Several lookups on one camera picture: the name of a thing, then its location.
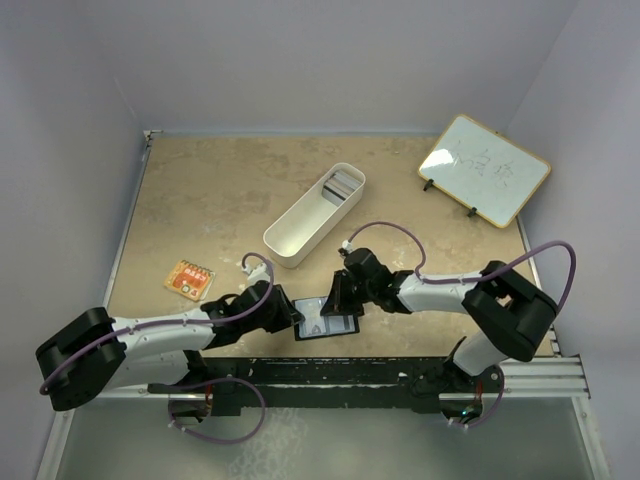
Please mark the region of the black leather card holder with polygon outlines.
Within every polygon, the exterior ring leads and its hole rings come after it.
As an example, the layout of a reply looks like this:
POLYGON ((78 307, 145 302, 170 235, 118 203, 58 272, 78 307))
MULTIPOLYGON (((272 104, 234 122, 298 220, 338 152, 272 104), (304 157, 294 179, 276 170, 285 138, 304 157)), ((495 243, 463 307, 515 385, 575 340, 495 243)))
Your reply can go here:
POLYGON ((294 326, 296 341, 353 335, 360 331, 357 316, 322 316, 320 311, 326 300, 326 297, 315 297, 294 301, 295 309, 303 316, 294 326))

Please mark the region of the white plastic card tray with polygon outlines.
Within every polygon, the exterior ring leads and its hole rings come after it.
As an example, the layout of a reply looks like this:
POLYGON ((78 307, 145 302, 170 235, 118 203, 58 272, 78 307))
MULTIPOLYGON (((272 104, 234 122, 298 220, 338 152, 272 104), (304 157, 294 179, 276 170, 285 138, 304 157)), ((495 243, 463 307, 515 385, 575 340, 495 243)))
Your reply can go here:
POLYGON ((284 268, 298 266, 360 201, 365 184, 365 174, 353 165, 337 163, 331 167, 264 232, 263 242, 272 258, 284 268), (331 204, 321 195, 324 182, 337 170, 343 170, 361 182, 340 206, 331 204))

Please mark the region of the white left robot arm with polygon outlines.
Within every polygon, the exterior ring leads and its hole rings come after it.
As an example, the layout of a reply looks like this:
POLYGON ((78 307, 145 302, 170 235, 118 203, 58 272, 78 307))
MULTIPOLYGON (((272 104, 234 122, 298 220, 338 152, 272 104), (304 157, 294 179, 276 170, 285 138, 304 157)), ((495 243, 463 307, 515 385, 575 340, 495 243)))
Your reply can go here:
POLYGON ((232 345, 255 330, 277 333, 303 318, 283 288, 267 281, 167 316, 113 317, 103 307, 91 308, 37 348, 39 392, 56 411, 137 384, 194 392, 206 378, 201 351, 232 345))

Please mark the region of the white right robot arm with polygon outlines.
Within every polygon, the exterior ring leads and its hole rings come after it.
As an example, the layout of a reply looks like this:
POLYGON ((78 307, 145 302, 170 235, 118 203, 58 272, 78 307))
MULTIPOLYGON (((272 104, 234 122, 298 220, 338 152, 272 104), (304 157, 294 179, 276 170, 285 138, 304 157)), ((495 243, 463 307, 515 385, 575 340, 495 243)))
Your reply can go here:
POLYGON ((392 272, 367 248, 344 252, 334 272, 323 316, 360 316, 372 303, 392 314, 426 311, 469 315, 479 332, 455 347, 445 366, 446 383, 467 391, 487 368, 512 358, 528 362, 559 313, 556 302, 501 261, 477 272, 428 282, 410 270, 392 272))

